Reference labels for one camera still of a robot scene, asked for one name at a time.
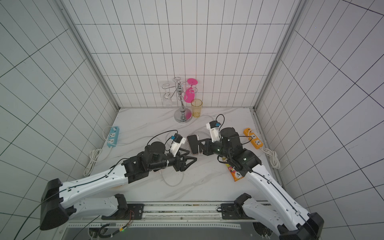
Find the black smartphone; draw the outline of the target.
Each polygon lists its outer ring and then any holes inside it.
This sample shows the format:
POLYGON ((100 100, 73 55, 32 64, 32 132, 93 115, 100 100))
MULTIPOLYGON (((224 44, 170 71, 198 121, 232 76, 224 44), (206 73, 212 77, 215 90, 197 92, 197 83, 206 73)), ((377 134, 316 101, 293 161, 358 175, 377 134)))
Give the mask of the black smartphone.
POLYGON ((200 153, 199 150, 199 141, 197 135, 187 136, 187 140, 191 149, 191 153, 193 155, 198 155, 200 153))

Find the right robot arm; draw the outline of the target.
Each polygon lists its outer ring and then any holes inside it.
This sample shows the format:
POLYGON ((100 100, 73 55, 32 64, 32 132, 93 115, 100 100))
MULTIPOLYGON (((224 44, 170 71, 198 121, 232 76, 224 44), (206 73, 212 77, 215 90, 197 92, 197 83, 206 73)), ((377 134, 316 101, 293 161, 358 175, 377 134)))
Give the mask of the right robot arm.
POLYGON ((230 165, 251 182, 274 207, 271 210, 249 194, 240 195, 234 204, 237 211, 255 219, 275 233, 281 240, 317 240, 321 236, 324 220, 318 213, 310 213, 297 203, 271 176, 262 161, 243 147, 241 136, 234 128, 208 127, 211 136, 198 140, 196 135, 187 138, 174 136, 171 153, 175 153, 188 142, 194 154, 215 154, 224 164, 230 165))

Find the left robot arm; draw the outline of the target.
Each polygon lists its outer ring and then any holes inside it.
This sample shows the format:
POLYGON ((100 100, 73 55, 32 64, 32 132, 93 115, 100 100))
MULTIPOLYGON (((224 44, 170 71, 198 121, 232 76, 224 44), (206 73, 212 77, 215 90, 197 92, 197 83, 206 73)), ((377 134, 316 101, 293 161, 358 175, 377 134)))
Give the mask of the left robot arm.
POLYGON ((173 167, 177 172, 184 172, 197 158, 190 156, 188 150, 181 149, 178 143, 175 146, 167 153, 163 143, 154 142, 143 152, 123 158, 121 163, 104 172, 71 182, 62 183, 59 179, 49 181, 41 198, 40 230, 55 229, 81 217, 127 217, 128 204, 123 194, 97 199, 92 196, 146 178, 151 171, 173 167))

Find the chrome glass rack stand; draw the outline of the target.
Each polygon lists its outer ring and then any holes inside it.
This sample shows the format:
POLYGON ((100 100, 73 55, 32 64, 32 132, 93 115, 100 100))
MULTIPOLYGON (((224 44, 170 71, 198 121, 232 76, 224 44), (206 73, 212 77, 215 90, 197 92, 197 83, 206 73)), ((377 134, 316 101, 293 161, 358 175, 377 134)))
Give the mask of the chrome glass rack stand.
POLYGON ((183 81, 180 77, 174 77, 174 85, 171 86, 170 89, 172 98, 176 95, 178 102, 181 104, 179 109, 175 112, 174 118, 178 123, 182 124, 189 122, 193 117, 192 111, 186 107, 186 102, 184 101, 186 81, 187 80, 183 81))

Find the yellow plastic cup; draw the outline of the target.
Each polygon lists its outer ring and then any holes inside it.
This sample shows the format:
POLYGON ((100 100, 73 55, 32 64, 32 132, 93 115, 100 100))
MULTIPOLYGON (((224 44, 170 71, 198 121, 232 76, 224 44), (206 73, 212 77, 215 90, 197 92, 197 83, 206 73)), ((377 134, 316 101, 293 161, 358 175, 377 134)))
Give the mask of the yellow plastic cup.
POLYGON ((194 118, 199 118, 201 116, 203 101, 200 99, 194 99, 191 102, 192 113, 194 118))

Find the orange snack packet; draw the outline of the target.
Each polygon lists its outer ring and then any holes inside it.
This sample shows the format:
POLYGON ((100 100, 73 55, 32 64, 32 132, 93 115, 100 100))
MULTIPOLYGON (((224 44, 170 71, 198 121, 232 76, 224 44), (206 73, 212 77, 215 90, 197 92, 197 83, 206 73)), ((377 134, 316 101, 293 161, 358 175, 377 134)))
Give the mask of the orange snack packet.
POLYGON ((234 181, 238 181, 243 178, 240 172, 236 171, 233 167, 231 167, 229 164, 226 164, 228 170, 230 171, 234 181))

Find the pink hanging wine glass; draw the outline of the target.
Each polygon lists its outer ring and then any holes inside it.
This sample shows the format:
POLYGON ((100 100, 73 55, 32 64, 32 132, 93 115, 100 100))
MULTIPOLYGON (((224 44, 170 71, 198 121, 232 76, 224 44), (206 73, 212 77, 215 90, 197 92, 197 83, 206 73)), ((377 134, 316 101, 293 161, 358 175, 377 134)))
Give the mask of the pink hanging wine glass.
POLYGON ((185 95, 184 95, 184 101, 186 103, 192 103, 193 100, 196 97, 196 93, 198 92, 196 86, 198 84, 198 81, 193 78, 189 78, 186 81, 186 90, 185 90, 185 95))

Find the orange power strip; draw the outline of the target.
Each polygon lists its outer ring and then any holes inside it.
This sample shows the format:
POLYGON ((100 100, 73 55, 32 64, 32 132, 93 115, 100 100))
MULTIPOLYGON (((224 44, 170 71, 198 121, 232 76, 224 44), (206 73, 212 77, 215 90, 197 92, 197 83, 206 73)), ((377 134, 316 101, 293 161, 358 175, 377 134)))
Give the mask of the orange power strip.
POLYGON ((252 129, 244 129, 243 133, 245 136, 248 137, 250 143, 254 146, 255 149, 258 150, 264 146, 262 141, 257 137, 257 135, 252 131, 252 129))

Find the clear hanging wine glass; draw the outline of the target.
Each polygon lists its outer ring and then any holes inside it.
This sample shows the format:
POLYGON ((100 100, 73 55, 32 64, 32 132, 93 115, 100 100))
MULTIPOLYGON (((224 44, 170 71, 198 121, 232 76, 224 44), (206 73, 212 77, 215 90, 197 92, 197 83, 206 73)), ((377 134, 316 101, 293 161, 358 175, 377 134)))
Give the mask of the clear hanging wine glass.
POLYGON ((172 107, 173 101, 172 101, 172 94, 170 92, 171 85, 169 83, 164 83, 162 85, 162 89, 164 90, 163 94, 163 104, 165 107, 172 107))

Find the teal power strip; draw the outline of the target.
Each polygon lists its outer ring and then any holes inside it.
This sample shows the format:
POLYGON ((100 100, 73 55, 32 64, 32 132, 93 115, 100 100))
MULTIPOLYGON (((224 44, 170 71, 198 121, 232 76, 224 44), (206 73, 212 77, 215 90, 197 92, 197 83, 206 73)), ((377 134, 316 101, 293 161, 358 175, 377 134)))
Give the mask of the teal power strip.
POLYGON ((119 127, 113 126, 110 128, 110 132, 107 136, 107 146, 109 148, 114 148, 117 146, 119 133, 120 133, 119 127))

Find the aluminium mounting rail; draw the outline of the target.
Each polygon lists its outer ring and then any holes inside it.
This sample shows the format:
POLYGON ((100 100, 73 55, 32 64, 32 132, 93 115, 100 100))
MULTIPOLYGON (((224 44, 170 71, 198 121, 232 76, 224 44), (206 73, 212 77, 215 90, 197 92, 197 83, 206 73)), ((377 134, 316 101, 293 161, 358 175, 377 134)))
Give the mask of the aluminium mounting rail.
POLYGON ((84 199, 65 213, 58 214, 50 223, 53 228, 67 225, 70 221, 83 223, 95 218, 102 222, 139 221, 230 221, 255 220, 274 230, 278 226, 287 227, 303 225, 307 215, 296 202, 287 203, 283 213, 284 220, 277 207, 265 201, 258 202, 251 196, 243 194, 234 202, 180 202, 180 203, 128 203, 123 196, 106 199, 84 199))

